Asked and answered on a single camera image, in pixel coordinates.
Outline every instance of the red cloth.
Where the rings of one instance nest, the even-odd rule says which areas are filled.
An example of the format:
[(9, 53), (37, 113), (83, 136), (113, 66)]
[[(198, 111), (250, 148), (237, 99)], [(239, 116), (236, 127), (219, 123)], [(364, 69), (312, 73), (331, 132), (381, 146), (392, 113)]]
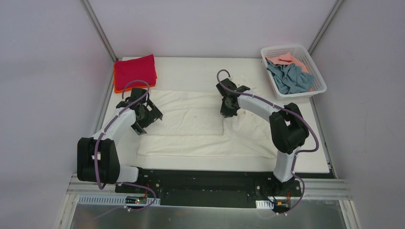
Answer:
[[(114, 92), (120, 93), (133, 80), (144, 80), (149, 85), (156, 84), (155, 58), (153, 54), (129, 61), (116, 61), (114, 64)], [(133, 83), (125, 91), (134, 87), (147, 87), (141, 82)]]

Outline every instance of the white wall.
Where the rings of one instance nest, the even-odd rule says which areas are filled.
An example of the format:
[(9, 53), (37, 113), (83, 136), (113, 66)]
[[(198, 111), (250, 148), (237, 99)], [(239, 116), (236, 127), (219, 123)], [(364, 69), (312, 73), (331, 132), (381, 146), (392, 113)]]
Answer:
[(335, 0), (91, 0), (117, 56), (259, 58), (309, 48)]
[(78, 0), (0, 2), (0, 228), (53, 228), (112, 73)]
[(321, 125), (365, 229), (405, 223), (404, 12), (403, 0), (348, 0), (313, 54)]

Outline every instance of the table top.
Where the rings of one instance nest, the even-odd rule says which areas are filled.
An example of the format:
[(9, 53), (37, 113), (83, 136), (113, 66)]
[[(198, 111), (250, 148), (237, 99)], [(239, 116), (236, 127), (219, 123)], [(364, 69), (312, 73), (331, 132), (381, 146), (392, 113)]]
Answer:
[[(122, 60), (130, 59), (135, 59), (135, 57), (124, 57)], [(234, 76), (245, 75), (266, 99), (276, 102), (278, 105), (296, 103), (302, 116), (320, 139), (310, 100), (299, 98), (286, 102), (276, 101), (267, 70), (261, 59), (155, 57), (155, 68), (158, 79), (153, 89), (157, 90), (217, 92), (215, 85), (217, 84), (216, 74), (219, 70), (226, 69)], [(113, 92), (108, 103), (104, 124), (114, 114), (115, 106), (119, 101), (121, 101), (121, 94)], [(130, 136), (121, 139), (117, 145), (120, 163), (149, 169), (217, 171), (273, 171), (276, 166), (276, 159), (259, 157), (140, 156), (136, 154), (134, 147), (137, 146), (134, 146)], [(314, 147), (315, 141), (310, 135), (302, 149), (313, 149)], [(322, 146), (317, 152), (300, 154), (295, 171), (329, 173)]]

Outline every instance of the laundry basket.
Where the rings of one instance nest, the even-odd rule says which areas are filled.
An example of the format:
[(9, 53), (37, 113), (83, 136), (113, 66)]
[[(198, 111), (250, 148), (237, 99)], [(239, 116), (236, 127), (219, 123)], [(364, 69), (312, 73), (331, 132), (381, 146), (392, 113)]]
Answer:
[(270, 85), (273, 88), (274, 96), (277, 100), (288, 100), (294, 98), (309, 98), (315, 94), (319, 94), (326, 91), (326, 84), (320, 75), (314, 61), (309, 55), (308, 51), (302, 45), (283, 45), (283, 46), (272, 46), (263, 48), (261, 51), (263, 63), (265, 68), (267, 68), (267, 58), (277, 57), (283, 54), (290, 52), (295, 58), (304, 63), (307, 67), (308, 72), (315, 77), (314, 82), (312, 83), (312, 92), (302, 92), (297, 94), (281, 94), (278, 91), (276, 82), (274, 82), (271, 72), (267, 70), (270, 79)]

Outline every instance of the blue towel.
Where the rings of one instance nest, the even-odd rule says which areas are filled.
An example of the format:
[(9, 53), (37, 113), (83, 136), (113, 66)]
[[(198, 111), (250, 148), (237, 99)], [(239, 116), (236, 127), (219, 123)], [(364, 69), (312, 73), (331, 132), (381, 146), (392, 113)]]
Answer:
[(277, 88), (282, 94), (296, 94), (307, 92), (312, 87), (315, 77), (303, 73), (300, 66), (273, 64), (267, 61), (267, 70), (271, 71)]

